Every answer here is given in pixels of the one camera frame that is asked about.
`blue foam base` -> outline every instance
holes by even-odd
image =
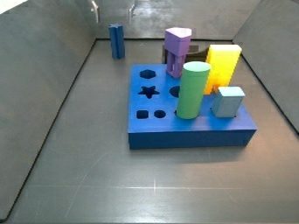
[[[157,76],[145,70],[154,71]],[[211,112],[215,95],[205,95],[199,117],[182,119],[175,115],[178,98],[170,93],[177,86],[181,86],[181,80],[166,74],[166,65],[133,65],[127,130],[130,149],[247,145],[258,126],[245,106],[241,105],[237,117],[218,118]],[[151,95],[151,88],[159,94]]]

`cylinder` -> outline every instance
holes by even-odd
[[[183,65],[182,85],[177,115],[183,119],[198,117],[202,107],[202,97],[210,75],[211,65],[193,61]]]

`circular hole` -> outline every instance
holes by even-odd
[[[171,93],[171,95],[173,95],[174,97],[179,98],[181,87],[179,87],[179,86],[173,87],[173,88],[170,89],[170,93]]]
[[[165,113],[163,110],[157,110],[157,111],[154,112],[154,116],[155,116],[157,118],[165,118],[165,117],[166,117],[166,113]]]

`light blue cube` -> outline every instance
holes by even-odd
[[[211,111],[217,117],[235,117],[246,94],[241,87],[219,87]]]

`foam shape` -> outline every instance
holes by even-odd
[[[109,26],[113,58],[121,60],[126,57],[125,28],[122,24]]]
[[[226,87],[235,71],[242,48],[239,45],[211,45],[206,62],[211,64],[210,77],[205,94],[218,92]]]
[[[186,54],[190,51],[193,30],[189,28],[174,27],[165,33],[165,49],[167,54],[167,73],[179,79],[183,74],[183,63]]]
[[[146,79],[141,73],[150,69],[157,76]],[[243,146],[249,144],[258,126],[243,105],[237,117],[218,118],[211,112],[215,94],[205,95],[201,116],[182,119],[175,115],[181,80],[166,75],[166,65],[133,65],[129,101],[130,149],[174,147]],[[153,87],[161,94],[149,99],[138,94]]]
[[[183,65],[182,87],[177,115],[193,119],[199,115],[203,90],[206,87],[211,65],[194,61]]]
[[[190,28],[174,27],[165,32],[165,49],[175,56],[183,56],[190,51],[193,30]]]
[[[217,117],[235,117],[245,97],[241,87],[219,87],[211,106],[213,114]]]

